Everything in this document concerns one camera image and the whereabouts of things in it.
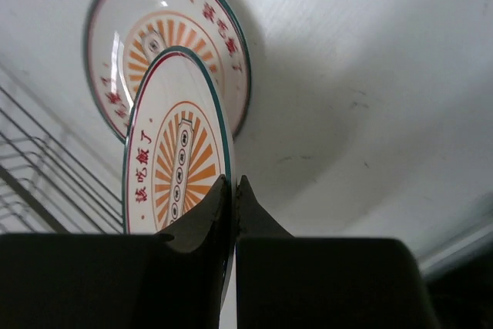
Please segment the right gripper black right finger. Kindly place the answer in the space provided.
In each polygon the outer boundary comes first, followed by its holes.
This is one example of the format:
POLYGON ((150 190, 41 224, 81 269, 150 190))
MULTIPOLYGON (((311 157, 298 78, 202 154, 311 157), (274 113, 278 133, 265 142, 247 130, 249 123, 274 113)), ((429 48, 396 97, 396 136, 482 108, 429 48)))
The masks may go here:
POLYGON ((436 328, 418 265, 391 238, 294 237, 257 201, 236 194, 240 328, 436 328))

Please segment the orange sunburst plate green rim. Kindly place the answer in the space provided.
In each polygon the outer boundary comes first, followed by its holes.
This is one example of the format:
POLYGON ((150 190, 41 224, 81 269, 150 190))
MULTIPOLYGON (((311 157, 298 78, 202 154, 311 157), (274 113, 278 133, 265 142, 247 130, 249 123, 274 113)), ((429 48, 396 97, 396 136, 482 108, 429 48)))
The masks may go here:
POLYGON ((246 40, 227 0, 92 0, 82 43, 89 90, 111 132, 124 142, 149 65, 161 50, 182 46, 206 64, 238 136, 252 87, 246 40))

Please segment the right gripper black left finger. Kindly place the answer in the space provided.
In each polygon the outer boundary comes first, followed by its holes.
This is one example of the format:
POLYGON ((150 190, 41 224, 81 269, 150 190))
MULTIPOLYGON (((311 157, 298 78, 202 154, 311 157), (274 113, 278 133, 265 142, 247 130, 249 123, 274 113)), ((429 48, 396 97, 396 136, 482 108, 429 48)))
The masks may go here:
POLYGON ((1 238, 3 328, 216 328, 230 255, 231 187, 155 234, 1 238))

